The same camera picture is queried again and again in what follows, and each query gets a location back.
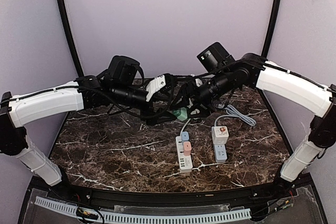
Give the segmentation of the green plug charger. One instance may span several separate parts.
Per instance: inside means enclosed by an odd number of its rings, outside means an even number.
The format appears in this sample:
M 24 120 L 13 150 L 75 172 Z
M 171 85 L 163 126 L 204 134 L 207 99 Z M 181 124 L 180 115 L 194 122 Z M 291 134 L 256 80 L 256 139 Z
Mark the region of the green plug charger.
M 173 115 L 180 121 L 185 121 L 188 119 L 188 113 L 186 108 L 180 108 L 172 111 Z

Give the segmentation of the blue plug charger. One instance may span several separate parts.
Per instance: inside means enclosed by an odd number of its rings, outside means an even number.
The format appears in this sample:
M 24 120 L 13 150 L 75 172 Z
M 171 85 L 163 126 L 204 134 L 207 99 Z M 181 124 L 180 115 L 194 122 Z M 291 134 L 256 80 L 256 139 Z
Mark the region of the blue plug charger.
M 181 133 L 181 140 L 182 142 L 187 142 L 190 140 L 190 136 L 189 136 L 189 133 L 187 131 L 183 131 Z

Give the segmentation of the white cube socket adapter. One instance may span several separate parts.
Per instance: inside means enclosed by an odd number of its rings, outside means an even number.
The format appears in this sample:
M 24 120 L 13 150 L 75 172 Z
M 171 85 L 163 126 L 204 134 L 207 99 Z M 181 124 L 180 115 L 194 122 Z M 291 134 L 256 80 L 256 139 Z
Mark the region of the white cube socket adapter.
M 214 145 L 225 145 L 229 138 L 226 126 L 212 126 L 212 141 Z

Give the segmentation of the pink plug charger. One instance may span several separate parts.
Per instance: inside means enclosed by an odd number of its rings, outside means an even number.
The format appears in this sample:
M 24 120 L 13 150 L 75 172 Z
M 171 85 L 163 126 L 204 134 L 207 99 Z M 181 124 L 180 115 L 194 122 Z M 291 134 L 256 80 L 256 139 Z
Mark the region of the pink plug charger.
M 190 141 L 183 142 L 183 154 L 184 156 L 190 156 L 192 151 L 192 145 Z

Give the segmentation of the grey blue power strip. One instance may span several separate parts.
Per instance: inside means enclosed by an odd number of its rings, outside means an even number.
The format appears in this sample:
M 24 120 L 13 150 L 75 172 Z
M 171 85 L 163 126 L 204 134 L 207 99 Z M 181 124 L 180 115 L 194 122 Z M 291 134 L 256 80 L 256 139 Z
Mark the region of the grey blue power strip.
M 214 144 L 214 154 L 217 163 L 224 163 L 227 161 L 227 152 L 224 144 Z

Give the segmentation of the white power strip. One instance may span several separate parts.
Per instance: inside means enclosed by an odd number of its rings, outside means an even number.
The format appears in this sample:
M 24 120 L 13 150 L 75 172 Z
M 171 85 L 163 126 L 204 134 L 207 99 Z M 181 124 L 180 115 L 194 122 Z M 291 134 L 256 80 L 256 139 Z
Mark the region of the white power strip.
M 181 136 L 177 136 L 175 138 L 175 144 L 176 144 L 176 151 L 177 151 L 177 160 L 178 165 L 181 173 L 190 173 L 193 169 L 192 164 L 192 158 L 191 155 L 185 156 L 184 155 L 184 149 L 183 149 L 183 143 Z

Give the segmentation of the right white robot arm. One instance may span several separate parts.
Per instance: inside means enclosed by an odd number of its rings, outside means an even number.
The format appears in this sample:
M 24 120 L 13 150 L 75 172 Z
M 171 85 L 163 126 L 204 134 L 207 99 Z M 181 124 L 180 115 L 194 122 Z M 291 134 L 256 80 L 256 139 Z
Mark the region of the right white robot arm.
M 268 187 L 269 197 L 280 199 L 288 191 L 286 181 L 296 180 L 320 152 L 335 144 L 335 86 L 323 86 L 252 53 L 235 60 L 207 50 L 197 58 L 213 77 L 201 86 L 191 80 L 179 94 L 182 101 L 192 102 L 196 108 L 203 106 L 207 114 L 214 111 L 214 99 L 242 86 L 275 93 L 314 114 L 309 135 L 282 165 L 281 179 Z

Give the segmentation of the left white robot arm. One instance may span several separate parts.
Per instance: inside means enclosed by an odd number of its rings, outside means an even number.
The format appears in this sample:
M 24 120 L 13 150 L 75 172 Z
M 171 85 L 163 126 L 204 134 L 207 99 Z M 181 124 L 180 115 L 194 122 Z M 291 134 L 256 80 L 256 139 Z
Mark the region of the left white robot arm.
M 74 189 L 68 185 L 65 171 L 54 164 L 28 137 L 25 125 L 59 113 L 81 111 L 110 104 L 122 112 L 132 114 L 139 109 L 138 118 L 157 119 L 172 102 L 176 79 L 163 74 L 149 82 L 135 86 L 132 80 L 114 79 L 108 74 L 85 76 L 63 85 L 26 95 L 3 94 L 1 99 L 1 153 L 13 156 L 30 171 L 41 177 L 63 201 L 74 197 Z M 169 90 L 167 105 L 154 112 L 155 94 Z

